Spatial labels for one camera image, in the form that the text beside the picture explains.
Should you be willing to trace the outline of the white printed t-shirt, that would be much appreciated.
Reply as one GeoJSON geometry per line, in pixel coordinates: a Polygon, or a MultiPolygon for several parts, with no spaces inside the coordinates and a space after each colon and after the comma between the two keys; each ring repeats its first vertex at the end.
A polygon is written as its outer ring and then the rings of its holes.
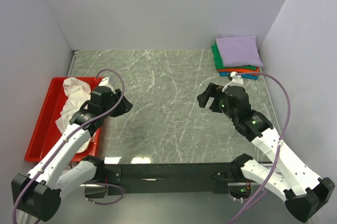
{"type": "Polygon", "coordinates": [[[63,134],[70,124],[70,119],[85,101],[91,97],[90,85],[78,78],[70,77],[63,81],[64,94],[67,100],[62,103],[60,117],[55,121],[60,133],[63,134]]]}

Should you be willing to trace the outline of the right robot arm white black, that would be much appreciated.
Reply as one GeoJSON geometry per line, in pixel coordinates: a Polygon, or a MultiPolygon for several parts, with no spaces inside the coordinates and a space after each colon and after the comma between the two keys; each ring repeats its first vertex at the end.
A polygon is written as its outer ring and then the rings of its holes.
{"type": "Polygon", "coordinates": [[[335,188],[329,178],[322,178],[311,170],[282,140],[272,123],[261,113],[251,108],[249,96],[240,86],[225,87],[210,83],[198,95],[197,101],[204,108],[213,98],[212,112],[225,114],[234,128],[255,147],[261,150],[277,172],[270,172],[247,154],[232,162],[231,175],[236,181],[253,180],[277,195],[290,214],[300,222],[307,222],[330,199],[335,188]]]}

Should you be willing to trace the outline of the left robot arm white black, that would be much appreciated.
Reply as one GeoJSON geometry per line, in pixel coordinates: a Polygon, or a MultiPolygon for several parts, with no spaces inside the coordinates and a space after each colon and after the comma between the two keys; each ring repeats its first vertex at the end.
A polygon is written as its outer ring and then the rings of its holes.
{"type": "Polygon", "coordinates": [[[109,86],[97,86],[90,100],[73,115],[65,133],[42,161],[27,174],[17,174],[13,178],[13,223],[17,222],[17,210],[39,221],[50,220],[62,200],[85,182],[109,186],[104,161],[94,156],[84,157],[68,172],[64,169],[80,147],[103,126],[105,118],[118,117],[132,109],[124,92],[124,87],[112,90],[109,86]]]}

